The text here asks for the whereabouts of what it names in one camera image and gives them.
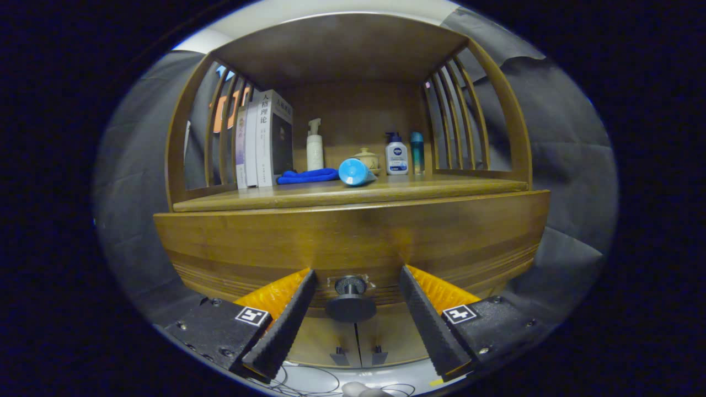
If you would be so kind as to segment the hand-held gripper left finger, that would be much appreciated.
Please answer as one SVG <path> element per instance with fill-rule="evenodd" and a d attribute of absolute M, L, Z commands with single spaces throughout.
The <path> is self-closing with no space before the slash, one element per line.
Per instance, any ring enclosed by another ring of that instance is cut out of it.
<path fill-rule="evenodd" d="M 316 284 L 315 272 L 303 269 L 234 302 L 205 298 L 165 331 L 207 361 L 268 383 L 292 348 Z"/>

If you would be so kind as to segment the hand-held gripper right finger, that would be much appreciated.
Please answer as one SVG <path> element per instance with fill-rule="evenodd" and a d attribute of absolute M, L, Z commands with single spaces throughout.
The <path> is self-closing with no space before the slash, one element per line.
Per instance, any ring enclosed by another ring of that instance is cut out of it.
<path fill-rule="evenodd" d="M 507 297 L 481 299 L 413 266 L 401 269 L 399 291 L 444 381 L 499 368 L 547 330 Z"/>

